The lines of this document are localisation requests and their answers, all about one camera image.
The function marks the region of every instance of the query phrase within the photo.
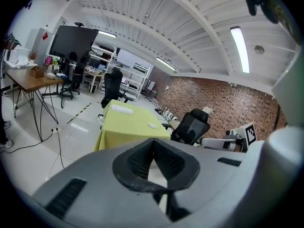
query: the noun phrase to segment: floor tape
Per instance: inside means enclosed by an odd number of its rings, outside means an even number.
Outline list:
[[[71,121],[73,121],[76,117],[79,116],[79,114],[81,114],[86,108],[88,108],[93,102],[91,102],[90,104],[88,104],[84,109],[82,109],[78,114],[76,114],[70,121],[67,122],[67,124],[69,124]]]

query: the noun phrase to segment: mesh chair back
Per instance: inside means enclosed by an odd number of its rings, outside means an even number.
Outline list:
[[[205,122],[204,113],[195,111],[195,114],[187,112],[180,125],[172,132],[171,140],[193,145],[209,129],[209,123]]]
[[[120,84],[122,82],[123,74],[119,70],[113,70],[111,74],[105,74],[104,76],[104,98],[101,101],[101,106],[103,108],[106,107],[106,105],[111,100],[118,100],[119,97],[119,88]]]

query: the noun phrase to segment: white ceiling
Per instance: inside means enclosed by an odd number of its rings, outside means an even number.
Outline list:
[[[78,1],[91,28],[115,33],[116,46],[172,74],[154,59],[170,60],[174,76],[213,78],[269,93],[295,55],[295,43],[283,29],[260,8],[250,16],[245,0]],[[243,31],[249,75],[242,72],[233,26]],[[265,48],[264,55],[254,52],[256,45]]]

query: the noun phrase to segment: person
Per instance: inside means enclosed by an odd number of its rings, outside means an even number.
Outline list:
[[[10,121],[4,121],[2,117],[2,96],[0,97],[0,147],[10,148],[13,146],[13,141],[7,139],[5,134],[5,129],[9,128],[11,125]]]

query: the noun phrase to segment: tile floor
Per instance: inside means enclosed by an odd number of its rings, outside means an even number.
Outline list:
[[[101,90],[96,90],[95,93],[90,94],[86,85],[82,86],[81,94],[75,95],[73,100],[65,98],[63,109],[60,107],[60,98],[53,97],[59,124],[43,108],[41,119],[42,139],[51,135],[52,128],[60,127],[62,129],[59,136],[62,162],[65,167],[93,151],[100,133],[97,115],[103,112],[98,102],[103,97],[104,92]],[[46,98],[45,101],[51,109],[50,98]],[[91,105],[87,109],[67,124],[89,103]],[[154,111],[155,105],[143,96],[140,100],[129,103],[151,110],[160,123],[166,122],[162,116]],[[35,100],[35,106],[39,120],[41,103],[37,99]],[[40,142],[29,103],[21,106],[17,110],[16,118],[14,118],[12,92],[10,92],[8,97],[2,96],[2,113],[4,120],[10,120],[12,123],[6,133],[7,137],[14,141],[14,145],[10,149],[6,149],[7,151],[11,152],[17,148]],[[59,151],[58,134],[54,133],[47,141],[37,146],[21,149],[12,154],[3,152],[0,154],[0,159],[13,185],[32,195],[39,186],[63,169]],[[159,169],[149,173],[149,180],[167,185]]]

